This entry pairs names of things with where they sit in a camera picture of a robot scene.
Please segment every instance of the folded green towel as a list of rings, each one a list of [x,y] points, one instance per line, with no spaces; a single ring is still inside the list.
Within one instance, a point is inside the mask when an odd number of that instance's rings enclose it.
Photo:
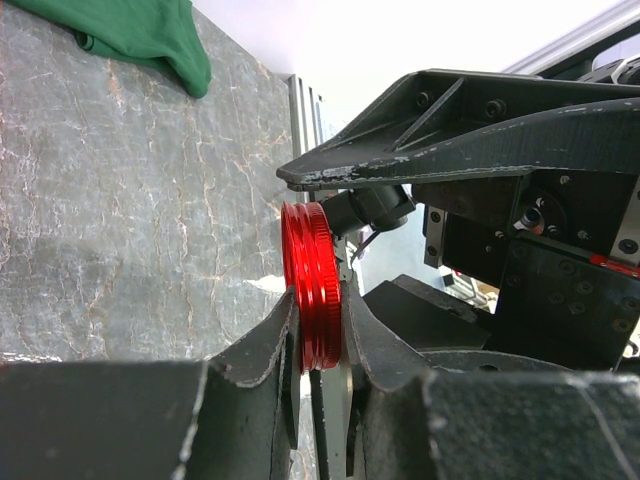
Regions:
[[[187,92],[207,94],[211,64],[190,0],[9,0],[76,31],[85,50],[177,74]]]

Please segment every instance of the red metal ring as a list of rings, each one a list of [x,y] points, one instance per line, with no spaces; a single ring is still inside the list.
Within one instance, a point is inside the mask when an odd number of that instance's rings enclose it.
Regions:
[[[282,255],[287,287],[296,288],[302,367],[324,370],[340,360],[340,281],[327,217],[319,203],[282,205]]]

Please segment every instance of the green fabric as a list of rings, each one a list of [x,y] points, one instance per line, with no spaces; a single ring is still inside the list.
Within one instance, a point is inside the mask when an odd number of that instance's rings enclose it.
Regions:
[[[190,0],[9,0],[76,31],[88,52],[176,74],[201,98],[211,64],[193,23]]]

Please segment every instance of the red cylindrical object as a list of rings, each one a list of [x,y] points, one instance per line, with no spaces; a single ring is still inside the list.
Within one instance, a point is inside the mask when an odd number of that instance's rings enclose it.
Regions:
[[[282,254],[287,287],[296,289],[304,370],[335,367],[342,326],[340,281],[327,217],[319,203],[282,205]]]

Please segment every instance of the white wall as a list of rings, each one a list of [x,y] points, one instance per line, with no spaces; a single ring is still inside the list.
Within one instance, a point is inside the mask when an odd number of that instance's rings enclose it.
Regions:
[[[614,0],[193,0],[277,74],[297,73],[350,120],[401,75],[500,71]]]

